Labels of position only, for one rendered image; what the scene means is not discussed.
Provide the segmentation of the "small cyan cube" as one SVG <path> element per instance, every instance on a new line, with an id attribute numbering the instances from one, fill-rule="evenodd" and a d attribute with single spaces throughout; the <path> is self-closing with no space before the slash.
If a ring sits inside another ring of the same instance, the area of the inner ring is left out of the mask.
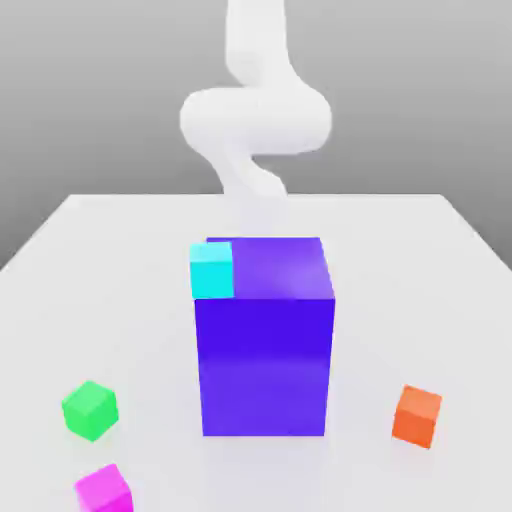
<path id="1" fill-rule="evenodd" d="M 189 266 L 194 299 L 234 297 L 233 252 L 229 241 L 192 244 Z"/>

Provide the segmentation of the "small orange cube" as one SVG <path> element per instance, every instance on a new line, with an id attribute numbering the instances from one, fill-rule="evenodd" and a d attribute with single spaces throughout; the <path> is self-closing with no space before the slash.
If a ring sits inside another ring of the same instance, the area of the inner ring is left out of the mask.
<path id="1" fill-rule="evenodd" d="M 440 395 L 406 385 L 395 410 L 392 436 L 429 449 L 441 403 Z"/>

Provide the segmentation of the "small green cube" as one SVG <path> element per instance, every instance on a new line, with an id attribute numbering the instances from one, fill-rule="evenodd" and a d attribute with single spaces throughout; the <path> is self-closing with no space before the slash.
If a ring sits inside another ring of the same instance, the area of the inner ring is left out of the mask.
<path id="1" fill-rule="evenodd" d="M 91 380 L 65 397 L 61 406 L 68 429 L 91 442 L 119 419 L 114 391 Z"/>

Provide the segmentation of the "small magenta cube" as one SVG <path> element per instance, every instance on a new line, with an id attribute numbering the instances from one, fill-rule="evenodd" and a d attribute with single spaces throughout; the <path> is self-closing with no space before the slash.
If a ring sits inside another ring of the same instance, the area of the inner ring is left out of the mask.
<path id="1" fill-rule="evenodd" d="M 130 487 L 116 464 L 109 464 L 74 484 L 80 512 L 134 512 Z"/>

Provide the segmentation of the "large purple box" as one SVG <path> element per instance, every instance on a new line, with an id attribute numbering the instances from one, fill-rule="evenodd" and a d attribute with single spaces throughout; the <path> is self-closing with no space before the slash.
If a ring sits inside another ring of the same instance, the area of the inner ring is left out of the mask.
<path id="1" fill-rule="evenodd" d="M 206 436 L 325 432 L 336 299 L 317 237 L 230 237 L 234 295 L 194 302 Z"/>

